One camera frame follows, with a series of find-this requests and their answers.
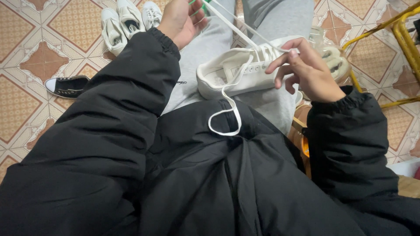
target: hand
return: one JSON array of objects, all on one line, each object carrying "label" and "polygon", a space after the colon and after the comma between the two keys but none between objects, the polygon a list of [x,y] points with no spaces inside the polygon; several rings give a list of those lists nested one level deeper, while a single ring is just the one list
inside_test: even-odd
[{"label": "hand", "polygon": [[162,33],[168,36],[181,50],[189,44],[204,27],[208,21],[201,9],[201,0],[196,0],[189,5],[191,0],[172,0],[165,6],[162,21],[157,27]]},{"label": "hand", "polygon": [[299,49],[300,55],[292,49],[275,59],[265,70],[271,74],[278,69],[275,78],[275,87],[279,89],[283,84],[283,77],[293,74],[284,81],[286,90],[294,94],[293,84],[299,84],[302,91],[316,102],[336,102],[345,97],[346,94],[340,89],[331,76],[330,69],[322,60],[321,55],[316,52],[304,38],[292,39],[286,42],[282,49]]}]

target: black canvas shoe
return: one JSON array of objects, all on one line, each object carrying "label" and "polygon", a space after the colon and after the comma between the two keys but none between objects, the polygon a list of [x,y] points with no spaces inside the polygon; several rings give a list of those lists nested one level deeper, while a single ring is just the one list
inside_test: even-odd
[{"label": "black canvas shoe", "polygon": [[89,78],[86,76],[52,78],[45,82],[45,87],[49,92],[59,97],[76,99],[88,81]]}]

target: elastic cuff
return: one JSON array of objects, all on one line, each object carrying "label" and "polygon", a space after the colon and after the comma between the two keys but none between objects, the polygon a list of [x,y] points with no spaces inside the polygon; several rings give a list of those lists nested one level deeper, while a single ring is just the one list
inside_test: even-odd
[{"label": "elastic cuff", "polygon": [[312,102],[312,108],[322,114],[342,113],[345,110],[359,107],[369,98],[368,94],[360,93],[351,85],[342,86],[340,89],[346,94],[345,97],[330,103]]},{"label": "elastic cuff", "polygon": [[160,42],[160,44],[162,45],[163,52],[170,52],[178,59],[178,61],[181,59],[178,47],[173,43],[172,39],[170,39],[168,36],[163,34],[160,30],[158,30],[155,27],[150,28],[147,31],[147,33],[155,37],[155,39],[157,39]]}]

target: fingernail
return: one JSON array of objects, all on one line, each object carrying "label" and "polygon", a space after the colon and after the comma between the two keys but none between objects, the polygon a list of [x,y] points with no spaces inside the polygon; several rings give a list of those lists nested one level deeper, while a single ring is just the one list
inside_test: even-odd
[{"label": "fingernail", "polygon": [[296,50],[295,50],[295,49],[291,49],[291,50],[290,50],[290,52],[289,52],[289,54],[290,54],[290,57],[291,57],[291,58],[296,58],[296,57],[298,57],[298,54],[297,54],[297,52],[296,52]]}]

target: floor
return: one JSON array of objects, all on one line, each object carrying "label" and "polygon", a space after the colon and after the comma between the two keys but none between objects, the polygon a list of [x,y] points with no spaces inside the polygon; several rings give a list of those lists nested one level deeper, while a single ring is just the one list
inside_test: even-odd
[{"label": "floor", "polygon": [[[155,0],[162,10],[168,1]],[[238,1],[237,15],[243,17]],[[415,2],[315,0],[313,24],[326,29],[327,41],[343,45]],[[141,9],[140,0],[135,4]],[[48,94],[43,83],[59,76],[92,77],[112,60],[100,35],[100,12],[115,5],[114,0],[0,0],[0,182],[6,168],[21,161],[73,102]],[[232,47],[243,46],[234,35]],[[359,41],[347,54],[362,87],[379,102],[419,94],[389,30]],[[388,163],[420,157],[420,103],[383,111]]]}]

